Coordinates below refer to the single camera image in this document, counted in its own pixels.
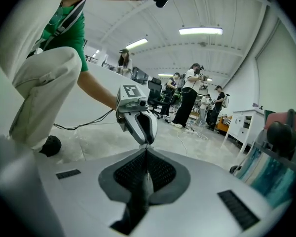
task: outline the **desk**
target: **desk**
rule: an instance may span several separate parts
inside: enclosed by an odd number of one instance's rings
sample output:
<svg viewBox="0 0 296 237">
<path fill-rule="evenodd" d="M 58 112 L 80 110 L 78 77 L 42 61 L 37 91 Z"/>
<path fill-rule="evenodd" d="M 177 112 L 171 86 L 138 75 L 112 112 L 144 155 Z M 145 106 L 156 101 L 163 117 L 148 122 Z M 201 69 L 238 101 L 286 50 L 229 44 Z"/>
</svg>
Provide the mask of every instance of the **desk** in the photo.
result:
<svg viewBox="0 0 296 237">
<path fill-rule="evenodd" d="M 231 123 L 225 139 L 224 144 L 231 135 L 236 140 L 243 143 L 238 155 L 244 152 L 246 146 L 252 145 L 258 134 L 264 127 L 264 111 L 258 108 L 250 110 L 236 111 L 232 114 Z"/>
</svg>

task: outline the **person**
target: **person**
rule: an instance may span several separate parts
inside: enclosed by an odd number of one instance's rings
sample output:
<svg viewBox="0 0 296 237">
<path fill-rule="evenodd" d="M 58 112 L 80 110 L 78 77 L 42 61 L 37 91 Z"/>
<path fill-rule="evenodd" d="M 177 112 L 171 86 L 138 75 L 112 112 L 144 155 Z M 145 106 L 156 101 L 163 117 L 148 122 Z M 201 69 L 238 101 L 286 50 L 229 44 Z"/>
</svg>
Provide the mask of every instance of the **person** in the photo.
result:
<svg viewBox="0 0 296 237">
<path fill-rule="evenodd" d="M 170 123 L 177 128 L 186 127 L 186 122 L 192 111 L 197 93 L 202 83 L 202 78 L 199 76 L 201 66 L 194 63 L 192 67 L 186 72 L 186 82 L 182 87 L 182 103 L 178 112 Z"/>
<path fill-rule="evenodd" d="M 215 101 L 215 105 L 213 107 L 211 117 L 210 117 L 210 122 L 208 124 L 208 129 L 210 129 L 212 131 L 214 131 L 219 112 L 222 109 L 222 102 L 225 99 L 225 94 L 222 92 L 222 87 L 218 85 L 216 87 L 216 90 L 219 93 L 219 95 L 218 95 L 217 100 Z"/>
<path fill-rule="evenodd" d="M 129 58 L 129 51 L 128 49 L 123 49 L 120 50 L 120 57 L 118 60 L 118 67 L 117 69 L 119 70 L 120 74 L 122 76 L 125 76 L 127 78 L 131 78 L 132 77 L 132 59 Z"/>
<path fill-rule="evenodd" d="M 208 99 L 210 97 L 210 94 L 206 94 L 201 99 L 201 106 L 200 106 L 200 115 L 198 116 L 198 119 L 196 120 L 195 124 L 197 125 L 205 125 L 205 115 L 206 115 L 206 108 L 209 106 Z"/>
<path fill-rule="evenodd" d="M 167 85 L 166 85 L 166 90 L 164 91 L 164 100 L 163 102 L 164 103 L 168 103 L 168 105 L 164 105 L 162 106 L 161 108 L 161 112 L 160 114 L 163 115 L 164 117 L 170 117 L 169 116 L 169 110 L 170 110 L 170 104 L 171 104 L 171 99 L 174 95 L 174 92 L 176 90 L 176 85 L 177 85 L 177 80 L 179 79 L 180 77 L 180 73 L 175 73 L 173 75 L 173 77 L 170 77 L 168 82 L 167 82 Z"/>
<path fill-rule="evenodd" d="M 116 109 L 116 97 L 88 72 L 83 13 L 67 31 L 56 32 L 81 1 L 20 0 L 0 31 L 0 68 L 25 99 L 10 136 L 34 150 L 45 144 L 76 83 L 93 99 Z M 44 52 L 27 58 L 35 44 Z"/>
</svg>

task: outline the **chair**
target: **chair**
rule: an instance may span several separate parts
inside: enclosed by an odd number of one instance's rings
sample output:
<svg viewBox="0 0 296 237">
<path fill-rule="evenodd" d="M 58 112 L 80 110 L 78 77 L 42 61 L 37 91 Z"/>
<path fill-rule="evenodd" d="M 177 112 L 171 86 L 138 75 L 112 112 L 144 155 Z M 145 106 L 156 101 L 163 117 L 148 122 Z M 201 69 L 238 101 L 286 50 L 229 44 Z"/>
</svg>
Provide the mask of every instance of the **chair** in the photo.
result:
<svg viewBox="0 0 296 237">
<path fill-rule="evenodd" d="M 151 81 L 148 81 L 148 88 L 150 89 L 148 104 L 152 106 L 151 112 L 157 115 L 157 119 L 160 119 L 160 113 L 155 109 L 158 105 L 168 105 L 168 103 L 161 102 L 161 80 L 153 78 Z"/>
</svg>

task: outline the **fluorescent light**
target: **fluorescent light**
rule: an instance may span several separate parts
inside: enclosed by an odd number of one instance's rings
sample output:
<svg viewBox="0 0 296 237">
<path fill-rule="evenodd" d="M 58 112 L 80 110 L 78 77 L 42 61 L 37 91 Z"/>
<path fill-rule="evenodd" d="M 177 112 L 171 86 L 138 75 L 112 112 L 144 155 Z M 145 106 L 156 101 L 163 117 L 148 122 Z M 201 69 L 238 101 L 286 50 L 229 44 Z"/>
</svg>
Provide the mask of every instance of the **fluorescent light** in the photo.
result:
<svg viewBox="0 0 296 237">
<path fill-rule="evenodd" d="M 181 35 L 186 34 L 218 34 L 222 35 L 222 28 L 219 27 L 198 27 L 179 29 Z"/>
<path fill-rule="evenodd" d="M 172 77 L 172 74 L 158 74 L 160 77 Z"/>
<path fill-rule="evenodd" d="M 148 40 L 144 38 L 144 39 L 141 39 L 141 40 L 139 40 L 139 41 L 137 41 L 137 42 L 134 42 L 134 43 L 128 45 L 128 46 L 126 47 L 126 49 L 132 49 L 132 48 L 134 48 L 134 47 L 136 47 L 136 46 L 139 46 L 139 45 L 145 44 L 145 43 L 147 43 L 147 42 L 148 42 Z"/>
</svg>

